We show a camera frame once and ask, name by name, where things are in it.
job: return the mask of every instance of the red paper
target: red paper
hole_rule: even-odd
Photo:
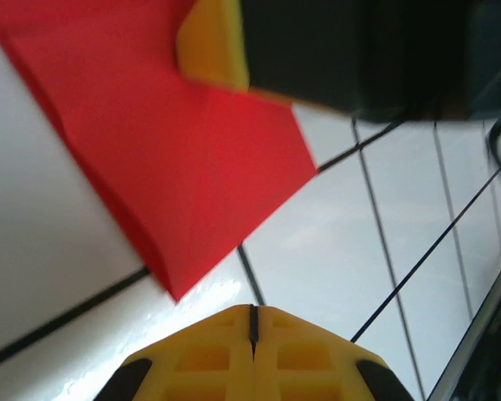
[[[175,298],[316,169],[289,108],[175,67],[189,0],[0,0],[0,43]]]

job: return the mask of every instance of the white tile floor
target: white tile floor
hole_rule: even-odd
[[[347,119],[302,106],[296,115],[318,165],[355,144]],[[361,140],[381,128],[359,124]],[[421,400],[501,268],[501,179],[447,230],[493,173],[482,123],[436,134],[405,124],[362,152],[308,183],[243,247],[268,304],[361,334]],[[414,266],[400,298],[360,332]],[[31,343],[33,330],[135,272],[141,261],[0,51],[0,401],[92,399],[129,353],[255,301],[232,252],[178,305],[143,277]]]

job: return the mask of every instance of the black grout line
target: black grout line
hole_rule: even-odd
[[[483,137],[486,137],[486,123],[484,120],[483,120]],[[489,173],[489,168],[490,168],[489,157],[490,157],[490,154],[488,151],[488,163],[487,163],[488,173]],[[490,186],[490,193],[492,195],[493,218],[495,219],[495,229],[498,233],[498,240],[499,240],[499,258],[501,259],[501,215],[499,214],[499,204],[498,204],[497,193],[495,190],[495,185]]]
[[[245,274],[247,275],[247,279],[249,280],[250,288],[252,288],[256,303],[259,306],[264,307],[266,305],[266,301],[264,300],[263,292],[260,288],[260,285],[258,284],[258,281],[256,280],[256,274],[252,269],[251,262],[247,257],[247,253],[245,252],[243,244],[240,244],[237,247],[237,254],[240,257],[241,265],[243,266],[243,270],[245,270]]]
[[[116,296],[124,289],[133,286],[139,280],[147,277],[149,274],[150,271],[146,266],[143,266],[140,270],[132,273],[120,282],[115,283],[111,287],[106,288],[105,290],[92,296],[86,301],[80,303],[76,307],[73,307],[68,311],[62,313],[61,315],[58,315],[51,321],[22,336],[18,340],[9,343],[7,346],[0,349],[0,363],[3,363],[8,359],[14,357],[22,350],[34,345],[39,340],[42,340],[53,332],[66,326],[76,318],[82,316],[84,313],[89,312],[90,310],[99,306],[101,303],[108,301],[110,298]]]
[[[357,143],[359,143],[360,137],[358,135],[357,121],[355,119],[352,119],[352,133],[354,134],[355,141]],[[387,246],[386,235],[384,234],[384,227],[382,225],[382,219],[380,216],[380,212],[378,210],[377,198],[375,196],[375,191],[373,189],[371,177],[369,175],[369,171],[367,168],[366,158],[365,158],[362,150],[360,152],[358,152],[358,156],[360,159],[360,163],[362,165],[362,173],[364,176],[364,180],[366,181],[366,187],[367,187],[367,192],[369,194],[369,199],[370,199],[371,206],[372,206],[373,217],[375,218],[375,221],[377,223],[378,236],[379,236],[380,241],[381,241],[382,251],[383,251],[384,256],[386,258],[386,265],[387,265],[388,274],[390,276],[390,279],[392,280],[393,288],[396,288],[397,287],[397,278],[395,277],[395,271],[393,270],[393,266],[392,266],[392,257],[390,256],[390,251],[389,251],[389,248]],[[402,329],[404,331],[405,338],[407,340],[408,352],[410,353],[410,359],[412,359],[412,365],[414,368],[414,373],[416,375],[416,381],[417,381],[417,385],[419,388],[419,392],[422,396],[422,399],[425,399],[426,398],[425,397],[425,390],[423,389],[423,382],[421,380],[421,373],[419,371],[418,361],[416,359],[416,355],[415,355],[414,348],[413,348],[412,336],[410,335],[410,331],[408,330],[407,317],[406,317],[406,313],[404,312],[404,306],[402,305],[401,295],[397,294],[396,299],[397,299],[397,307],[399,310],[399,315],[401,318]],[[353,343],[355,343],[359,337],[360,336],[358,336],[358,337],[355,336],[352,338],[351,341]]]
[[[384,308],[387,306],[388,303],[392,301],[392,299],[399,293],[399,291],[404,287],[404,285],[412,278],[413,274],[419,269],[419,267],[428,259],[428,257],[434,252],[436,247],[440,245],[440,242],[443,241],[443,239],[447,236],[447,234],[457,225],[457,223],[460,221],[460,219],[466,214],[466,212],[469,210],[469,208],[472,206],[473,203],[483,194],[483,192],[486,190],[486,188],[489,187],[489,185],[492,183],[492,181],[497,177],[499,172],[501,171],[501,167],[499,167],[486,181],[486,183],[481,187],[481,189],[473,196],[473,198],[468,202],[468,204],[458,213],[458,215],[454,218],[454,220],[451,222],[451,224],[446,228],[443,233],[438,237],[438,239],[428,248],[428,250],[425,252],[425,254],[417,261],[417,263],[413,266],[412,269],[410,269],[410,272],[407,273],[407,275],[399,282],[397,287],[390,293],[390,295],[387,296],[387,298],[384,300],[383,303],[377,308],[377,310],[369,317],[369,319],[366,320],[366,322],[360,327],[358,332],[355,334],[354,338],[359,338],[369,326],[375,321],[375,319],[382,313]]]
[[[453,201],[451,199],[451,189],[449,187],[448,172],[445,168],[445,161],[443,159],[442,144],[440,142],[440,137],[438,134],[438,122],[434,122],[433,129],[434,145],[436,146],[436,154],[438,155],[438,164],[440,166],[440,174],[442,175],[443,191],[445,192],[445,200],[448,204],[449,221],[454,219],[454,209]],[[471,302],[471,295],[469,294],[468,278],[466,276],[466,269],[464,266],[464,259],[462,254],[462,247],[460,246],[460,238],[458,237],[457,227],[453,227],[453,240],[454,246],[457,251],[458,258],[458,269],[460,271],[460,277],[462,278],[462,286],[464,290],[464,296],[466,297],[466,306],[468,308],[469,320],[473,320],[473,306]]]
[[[317,167],[317,174],[321,174],[321,173],[327,171],[328,169],[337,165],[338,163],[340,163],[341,161],[343,161],[347,157],[354,155],[359,150],[362,150],[366,146],[375,142],[376,140],[381,139],[383,136],[392,132],[394,129],[396,129],[402,123],[403,123],[403,121],[393,122],[393,123],[387,125],[386,127],[384,127],[384,129],[381,130],[380,132],[378,132],[377,134],[374,134],[372,137],[367,138],[366,140],[363,140],[362,142],[356,142],[356,144],[353,147],[351,147],[350,149],[346,150],[345,152],[340,153],[338,156],[333,157],[332,159],[328,160],[327,162],[325,162],[322,165],[320,165],[319,167]]]

